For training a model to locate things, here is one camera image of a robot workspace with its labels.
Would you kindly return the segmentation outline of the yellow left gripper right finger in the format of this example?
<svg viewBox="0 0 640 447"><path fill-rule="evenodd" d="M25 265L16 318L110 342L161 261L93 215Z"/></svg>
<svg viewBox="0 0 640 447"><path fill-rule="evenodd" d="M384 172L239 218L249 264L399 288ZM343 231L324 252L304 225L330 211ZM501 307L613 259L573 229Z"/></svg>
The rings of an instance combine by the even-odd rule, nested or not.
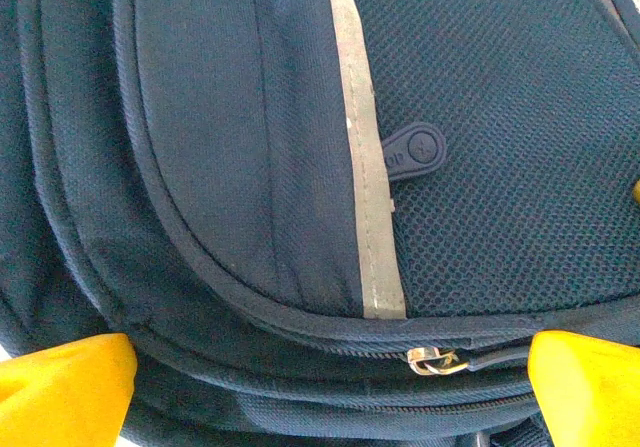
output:
<svg viewBox="0 0 640 447"><path fill-rule="evenodd" d="M639 444L639 349L564 331L534 336L528 376L561 447Z"/></svg>

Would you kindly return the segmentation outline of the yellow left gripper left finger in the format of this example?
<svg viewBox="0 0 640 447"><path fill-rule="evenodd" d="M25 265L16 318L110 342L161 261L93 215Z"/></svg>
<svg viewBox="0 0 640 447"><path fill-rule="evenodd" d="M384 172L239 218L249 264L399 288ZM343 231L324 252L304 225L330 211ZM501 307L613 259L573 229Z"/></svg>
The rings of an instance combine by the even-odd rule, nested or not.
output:
<svg viewBox="0 0 640 447"><path fill-rule="evenodd" d="M1 363L3 446L114 446L134 393L129 338L101 334Z"/></svg>

